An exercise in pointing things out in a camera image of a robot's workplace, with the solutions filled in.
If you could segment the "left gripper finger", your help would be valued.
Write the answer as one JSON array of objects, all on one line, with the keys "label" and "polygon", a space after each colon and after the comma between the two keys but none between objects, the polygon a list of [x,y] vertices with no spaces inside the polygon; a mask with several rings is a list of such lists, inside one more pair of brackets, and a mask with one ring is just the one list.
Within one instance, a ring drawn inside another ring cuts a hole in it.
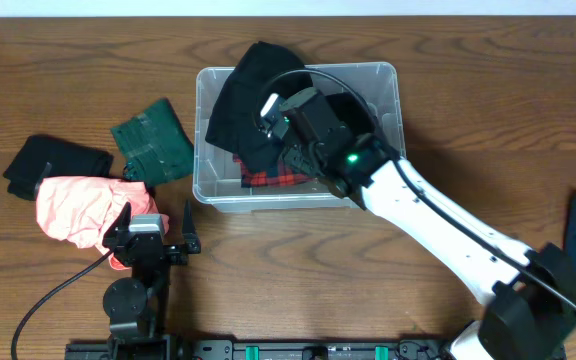
[{"label": "left gripper finger", "polygon": [[104,240],[118,240],[120,235],[128,230],[131,221],[131,204],[126,202],[118,217],[105,232]]},{"label": "left gripper finger", "polygon": [[187,200],[184,204],[184,213],[182,221],[182,236],[186,244],[197,244],[197,232],[192,218],[191,203]]}]

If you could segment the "salmon pink cloth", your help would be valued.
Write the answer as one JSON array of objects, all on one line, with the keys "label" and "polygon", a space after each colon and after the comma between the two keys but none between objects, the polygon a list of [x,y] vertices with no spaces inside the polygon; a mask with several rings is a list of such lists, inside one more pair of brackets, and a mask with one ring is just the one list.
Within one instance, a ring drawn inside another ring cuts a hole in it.
[{"label": "salmon pink cloth", "polygon": [[50,177],[36,198],[36,220],[49,237],[67,240],[79,249],[95,247],[105,254],[105,232],[125,204],[133,215],[157,214],[154,198],[142,182],[85,176]]}]

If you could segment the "red black plaid cloth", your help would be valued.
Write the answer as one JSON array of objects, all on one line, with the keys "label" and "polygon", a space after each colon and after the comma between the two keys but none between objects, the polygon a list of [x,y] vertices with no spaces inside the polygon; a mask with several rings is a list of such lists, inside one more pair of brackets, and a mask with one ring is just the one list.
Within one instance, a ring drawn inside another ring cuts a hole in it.
[{"label": "red black plaid cloth", "polygon": [[288,187],[312,180],[311,177],[295,172],[281,162],[265,171],[254,173],[245,166],[237,155],[233,155],[232,159],[240,166],[242,188]]}]

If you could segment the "black garment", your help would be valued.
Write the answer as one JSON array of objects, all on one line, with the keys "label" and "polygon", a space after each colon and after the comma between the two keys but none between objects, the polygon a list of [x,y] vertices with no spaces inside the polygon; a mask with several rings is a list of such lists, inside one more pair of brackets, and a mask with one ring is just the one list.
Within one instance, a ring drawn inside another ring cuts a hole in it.
[{"label": "black garment", "polygon": [[[279,162],[282,145],[269,140],[256,127],[252,113],[259,110],[256,101],[263,85],[277,74],[305,68],[291,50],[276,44],[257,42],[249,47],[227,78],[213,107],[205,140],[207,143],[237,155],[254,173]],[[313,86],[310,75],[291,75],[277,81],[269,91],[288,98]],[[337,117],[355,134],[374,131],[371,117],[347,92],[326,96]]]}]

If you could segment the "dark green cloth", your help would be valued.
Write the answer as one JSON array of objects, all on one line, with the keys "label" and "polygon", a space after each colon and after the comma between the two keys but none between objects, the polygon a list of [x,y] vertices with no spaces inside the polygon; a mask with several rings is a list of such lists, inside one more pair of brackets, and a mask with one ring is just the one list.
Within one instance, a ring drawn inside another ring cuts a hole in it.
[{"label": "dark green cloth", "polygon": [[168,98],[111,129],[126,164],[123,177],[155,187],[192,175],[194,147]]}]

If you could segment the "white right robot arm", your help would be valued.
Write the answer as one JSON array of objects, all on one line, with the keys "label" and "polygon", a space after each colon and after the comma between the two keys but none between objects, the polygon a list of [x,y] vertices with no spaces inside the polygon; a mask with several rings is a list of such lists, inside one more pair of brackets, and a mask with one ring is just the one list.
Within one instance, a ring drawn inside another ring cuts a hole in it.
[{"label": "white right robot arm", "polygon": [[571,260],[549,243],[536,251],[486,225],[430,185],[394,149],[361,99],[344,120],[314,87],[273,93],[259,126],[288,161],[338,197],[404,230],[484,306],[482,319],[447,346],[452,359],[552,359],[576,328]]}]

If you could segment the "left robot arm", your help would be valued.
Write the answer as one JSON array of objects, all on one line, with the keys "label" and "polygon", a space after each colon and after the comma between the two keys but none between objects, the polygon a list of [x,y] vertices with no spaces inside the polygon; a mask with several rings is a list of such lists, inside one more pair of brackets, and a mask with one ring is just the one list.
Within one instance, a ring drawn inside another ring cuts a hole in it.
[{"label": "left robot arm", "polygon": [[109,317],[112,359],[190,359],[184,340],[165,331],[170,270],[185,266],[201,252],[201,242],[186,203],[180,244],[164,243],[161,214],[133,215],[127,203],[104,234],[102,244],[129,277],[113,282],[105,291],[103,308]]}]

